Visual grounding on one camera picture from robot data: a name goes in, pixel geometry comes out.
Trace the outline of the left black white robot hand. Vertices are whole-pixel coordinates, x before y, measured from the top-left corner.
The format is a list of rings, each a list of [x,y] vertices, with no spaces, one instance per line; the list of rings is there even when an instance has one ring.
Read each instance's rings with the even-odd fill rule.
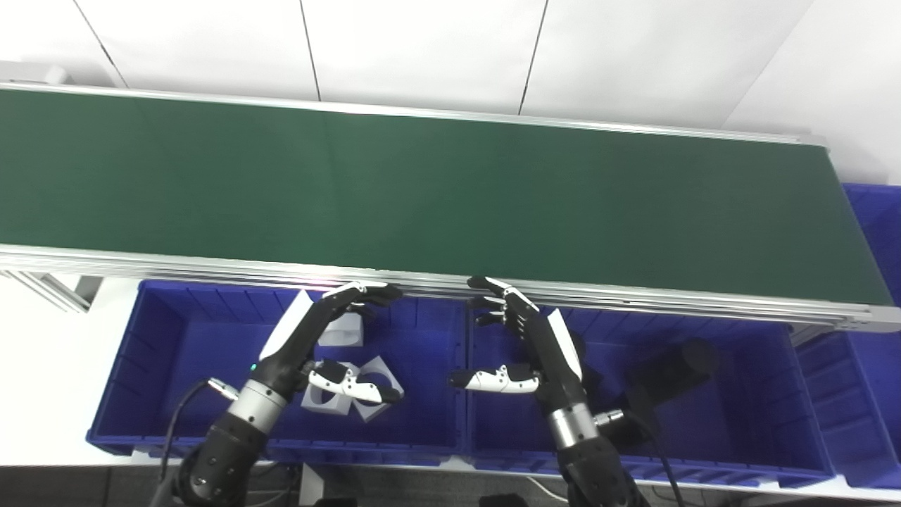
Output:
[[[367,307],[369,303],[389,307],[402,295],[396,285],[360,280],[324,293],[303,314],[280,349],[258,361],[251,379],[287,401],[310,385],[332,394],[377,404],[400,401],[398,389],[358,382],[357,375],[337,361],[313,360],[313,349],[332,321],[347,313],[372,315],[372,309]]]

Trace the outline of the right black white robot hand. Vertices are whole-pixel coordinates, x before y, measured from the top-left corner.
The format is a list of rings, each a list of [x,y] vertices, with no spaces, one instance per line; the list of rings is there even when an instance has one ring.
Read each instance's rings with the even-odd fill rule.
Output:
[[[489,292],[469,301],[470,308],[484,311],[475,324],[502,325],[525,345],[528,361],[453,371],[448,376],[450,386],[493,394],[533,394],[546,414],[573,410],[588,401],[573,334],[557,309],[542,311],[520,289],[496,278],[472,276],[467,286]]]

